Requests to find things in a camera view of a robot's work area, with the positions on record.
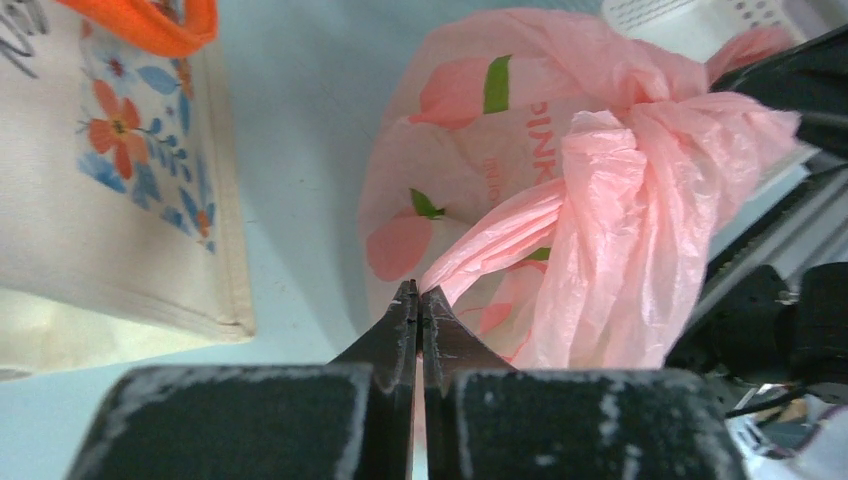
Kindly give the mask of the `pink plastic bag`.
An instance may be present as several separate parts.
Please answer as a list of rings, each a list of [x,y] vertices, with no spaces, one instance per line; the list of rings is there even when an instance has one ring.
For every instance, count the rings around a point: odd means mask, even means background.
[[[428,34],[387,107],[358,230],[367,302],[440,288],[520,368],[655,368],[709,247],[799,116],[714,92],[790,47],[760,27],[699,62],[603,20],[485,10]]]

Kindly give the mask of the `beige floral tote bag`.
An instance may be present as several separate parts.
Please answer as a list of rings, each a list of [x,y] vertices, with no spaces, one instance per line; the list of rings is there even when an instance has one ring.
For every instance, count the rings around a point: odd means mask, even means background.
[[[213,1],[1,5],[1,378],[250,340]]]

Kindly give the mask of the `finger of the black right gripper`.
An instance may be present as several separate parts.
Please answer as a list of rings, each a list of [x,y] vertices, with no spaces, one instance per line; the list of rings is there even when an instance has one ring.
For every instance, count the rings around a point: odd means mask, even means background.
[[[752,97],[778,110],[796,111],[796,137],[847,157],[847,27],[730,71],[710,87]]]

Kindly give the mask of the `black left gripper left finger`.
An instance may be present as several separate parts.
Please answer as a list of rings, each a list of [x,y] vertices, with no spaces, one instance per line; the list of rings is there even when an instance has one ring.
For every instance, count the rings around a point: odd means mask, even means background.
[[[323,365],[158,365],[103,399],[72,479],[407,479],[419,294]]]

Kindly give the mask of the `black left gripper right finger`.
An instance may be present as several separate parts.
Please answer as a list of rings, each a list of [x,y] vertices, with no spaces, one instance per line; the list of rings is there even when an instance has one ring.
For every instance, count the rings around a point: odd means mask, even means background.
[[[743,479],[706,383],[678,369],[518,370],[420,300],[432,479]]]

